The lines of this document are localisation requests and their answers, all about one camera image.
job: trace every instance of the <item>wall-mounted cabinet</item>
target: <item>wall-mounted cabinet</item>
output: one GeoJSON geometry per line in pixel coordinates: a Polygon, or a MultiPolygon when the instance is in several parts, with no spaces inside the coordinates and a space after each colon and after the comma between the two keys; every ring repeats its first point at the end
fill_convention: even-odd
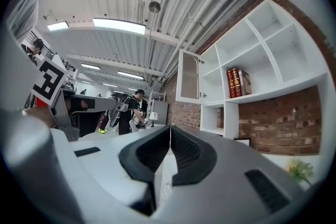
{"type": "Polygon", "coordinates": [[[236,138],[238,104],[308,88],[328,72],[306,30],[282,7],[265,0],[202,55],[180,50],[176,100],[202,105],[202,131],[236,138]],[[252,94],[230,98],[226,71],[234,67],[249,74],[252,94]],[[217,127],[218,108],[224,108],[223,129],[217,127]]]}

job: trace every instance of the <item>potted plant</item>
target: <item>potted plant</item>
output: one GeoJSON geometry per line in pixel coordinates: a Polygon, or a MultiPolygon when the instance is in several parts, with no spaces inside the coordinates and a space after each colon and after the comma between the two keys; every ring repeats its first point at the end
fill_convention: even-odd
{"type": "Polygon", "coordinates": [[[309,186],[312,184],[309,182],[308,178],[314,176],[313,166],[310,163],[305,163],[298,158],[293,158],[289,160],[286,171],[297,181],[297,182],[307,182],[309,186]]]}

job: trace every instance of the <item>rectangular light fixture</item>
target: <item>rectangular light fixture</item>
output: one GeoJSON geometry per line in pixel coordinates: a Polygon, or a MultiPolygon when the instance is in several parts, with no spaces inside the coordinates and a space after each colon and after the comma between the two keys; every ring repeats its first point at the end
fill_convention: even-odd
{"type": "Polygon", "coordinates": [[[81,63],[81,65],[82,65],[83,67],[87,67],[87,68],[92,68],[92,69],[100,70],[100,67],[96,67],[96,66],[92,66],[92,65],[87,65],[86,63],[81,63]]]}
{"type": "Polygon", "coordinates": [[[115,86],[115,85],[106,84],[106,83],[103,83],[103,84],[106,85],[106,86],[111,86],[111,87],[116,87],[117,88],[117,86],[115,86]]]}
{"type": "Polygon", "coordinates": [[[133,78],[136,78],[136,79],[143,79],[143,77],[141,77],[141,76],[137,76],[137,75],[133,75],[133,74],[128,74],[128,73],[121,72],[121,71],[118,71],[118,74],[124,75],[124,76],[128,76],[128,77],[133,77],[133,78]]]}
{"type": "Polygon", "coordinates": [[[94,26],[106,27],[117,30],[124,30],[129,32],[134,32],[137,34],[144,35],[146,31],[146,25],[141,25],[137,23],[131,23],[124,20],[114,20],[114,19],[104,19],[104,18],[94,18],[94,26]]]}
{"type": "Polygon", "coordinates": [[[52,25],[48,25],[49,31],[60,30],[60,29],[67,29],[69,25],[67,22],[56,23],[52,25]]]}

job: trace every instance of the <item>open cabinet door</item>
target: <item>open cabinet door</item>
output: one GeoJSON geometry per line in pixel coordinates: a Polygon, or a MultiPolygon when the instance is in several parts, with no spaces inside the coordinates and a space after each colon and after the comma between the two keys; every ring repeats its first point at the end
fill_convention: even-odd
{"type": "Polygon", "coordinates": [[[178,59],[176,101],[201,104],[199,87],[199,55],[180,49],[178,59]]]}

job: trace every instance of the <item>brick wall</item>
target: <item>brick wall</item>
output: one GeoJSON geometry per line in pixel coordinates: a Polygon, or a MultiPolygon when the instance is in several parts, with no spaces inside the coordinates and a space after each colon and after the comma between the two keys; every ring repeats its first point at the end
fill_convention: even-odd
{"type": "MultiPolygon", "coordinates": [[[[196,53],[201,55],[205,52],[262,1],[249,0],[196,53]]],[[[321,50],[335,82],[336,61],[323,33],[293,3],[288,0],[273,1],[287,10],[311,35],[321,50]]],[[[168,124],[174,122],[177,126],[199,129],[201,106],[175,101],[176,80],[177,75],[163,88],[169,103],[168,124]]],[[[223,112],[218,110],[217,115],[220,119],[223,112]]],[[[241,104],[239,116],[239,136],[251,137],[252,147],[258,151],[285,155],[312,155],[319,152],[321,108],[317,87],[271,100],[241,104]]],[[[218,126],[223,126],[222,124],[220,120],[217,121],[218,126]]]]}

